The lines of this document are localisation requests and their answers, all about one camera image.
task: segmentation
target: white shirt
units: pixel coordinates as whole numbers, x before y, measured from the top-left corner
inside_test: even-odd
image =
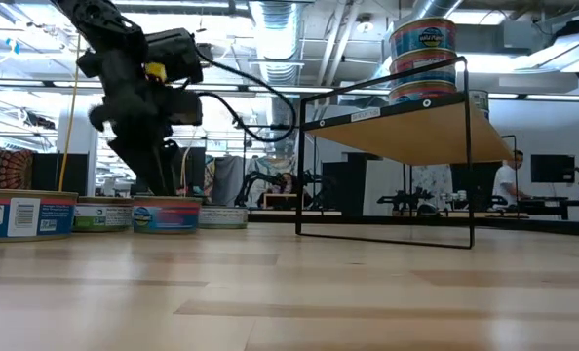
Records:
[[[511,166],[504,165],[495,173],[493,181],[493,195],[501,196],[508,202],[508,205],[516,205],[517,197],[508,192],[508,187],[515,186],[515,170]]]

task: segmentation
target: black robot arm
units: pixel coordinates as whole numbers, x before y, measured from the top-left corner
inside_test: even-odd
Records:
[[[112,125],[116,138],[109,146],[155,195],[175,195],[171,160],[178,146],[166,138],[171,125],[201,125],[201,102],[166,83],[203,80],[193,37],[185,29],[145,35],[107,0],[52,1],[93,48],[77,60],[105,93],[91,123],[99,131]]]
[[[240,207],[246,206],[246,202],[249,199],[249,193],[251,193],[252,185],[257,180],[263,180],[263,181],[270,183],[272,185],[279,185],[279,186],[283,185],[283,177],[281,176],[281,174],[267,175],[267,174],[263,174],[263,173],[257,172],[257,171],[250,172],[244,178],[244,182],[242,182],[242,187],[240,188],[240,192],[238,193],[238,196],[236,196],[236,198],[235,198],[235,202],[234,202],[235,206],[240,206]]]

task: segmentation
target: wooden floor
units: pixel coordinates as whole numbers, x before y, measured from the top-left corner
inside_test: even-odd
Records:
[[[309,232],[464,241],[456,228]],[[579,237],[473,251],[293,226],[0,244],[0,351],[579,351]]]

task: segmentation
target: shelf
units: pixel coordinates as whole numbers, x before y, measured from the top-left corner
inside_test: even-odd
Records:
[[[372,108],[306,123],[303,130],[381,157],[413,166],[467,163],[465,96]],[[512,158],[512,150],[483,113],[470,105],[472,161]]]

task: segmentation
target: tin can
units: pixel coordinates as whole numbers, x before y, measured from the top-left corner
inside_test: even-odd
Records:
[[[199,217],[201,229],[246,229],[249,210],[226,206],[203,206]]]
[[[488,119],[489,109],[488,109],[488,92],[473,90],[469,91],[470,101],[484,114],[484,117]]]
[[[118,232],[132,225],[132,199],[80,197],[75,206],[74,232]]]
[[[423,67],[429,64],[455,59],[456,53],[447,49],[422,49],[406,53],[396,58],[391,64],[390,72],[401,73],[410,69]],[[413,74],[408,77],[394,80],[394,87],[402,84],[420,81],[443,81],[456,84],[456,68],[454,65],[432,69],[429,71]]]
[[[456,86],[447,82],[424,81],[400,85],[389,94],[389,102],[394,105],[425,98],[436,98],[456,93]]]
[[[177,196],[136,196],[132,214],[134,232],[185,234],[199,224],[201,199]]]
[[[389,38],[392,56],[420,49],[456,51],[456,24],[443,18],[418,19],[400,26]]]
[[[0,241],[71,235],[77,193],[0,189]]]

